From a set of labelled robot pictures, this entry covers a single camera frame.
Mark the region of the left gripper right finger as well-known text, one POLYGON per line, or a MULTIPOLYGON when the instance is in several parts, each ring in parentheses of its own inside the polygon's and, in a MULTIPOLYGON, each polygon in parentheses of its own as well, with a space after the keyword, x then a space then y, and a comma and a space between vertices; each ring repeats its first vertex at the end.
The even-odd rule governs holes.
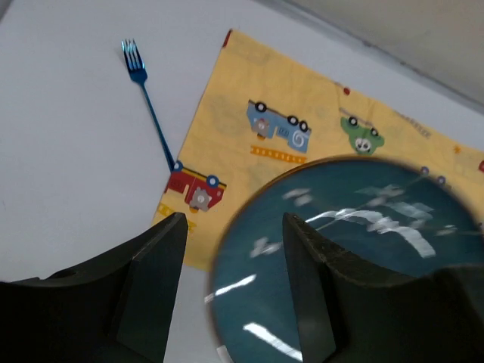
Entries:
POLYGON ((306 362, 481 362, 483 267, 420 278, 375 265, 298 216, 282 222, 306 362))

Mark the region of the yellow car-print cloth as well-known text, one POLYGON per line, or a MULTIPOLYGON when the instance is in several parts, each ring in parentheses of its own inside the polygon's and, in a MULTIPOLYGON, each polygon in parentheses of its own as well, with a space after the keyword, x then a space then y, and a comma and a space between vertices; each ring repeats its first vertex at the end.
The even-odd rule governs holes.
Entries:
POLYGON ((188 220, 185 263, 207 270, 243 203, 280 174, 347 154, 410 163, 483 212, 483 150, 230 30, 155 220, 188 220))

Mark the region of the teal ceramic plate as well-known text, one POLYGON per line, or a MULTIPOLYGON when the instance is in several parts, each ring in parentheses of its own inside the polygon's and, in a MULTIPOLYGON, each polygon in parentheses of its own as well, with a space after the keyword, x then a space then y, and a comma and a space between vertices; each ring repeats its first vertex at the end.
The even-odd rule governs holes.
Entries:
POLYGON ((209 309, 227 362, 303 360, 282 222, 294 214, 320 235, 413 278, 483 267, 483 232, 438 180, 376 157, 334 157, 271 181, 234 215, 210 273, 209 309))

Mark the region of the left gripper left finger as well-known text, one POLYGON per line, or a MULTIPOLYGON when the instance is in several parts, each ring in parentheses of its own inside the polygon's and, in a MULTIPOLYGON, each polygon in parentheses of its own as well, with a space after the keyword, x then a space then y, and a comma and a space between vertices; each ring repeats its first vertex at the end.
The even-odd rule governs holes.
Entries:
POLYGON ((162 362, 188 236, 173 213, 54 273, 1 285, 3 362, 162 362))

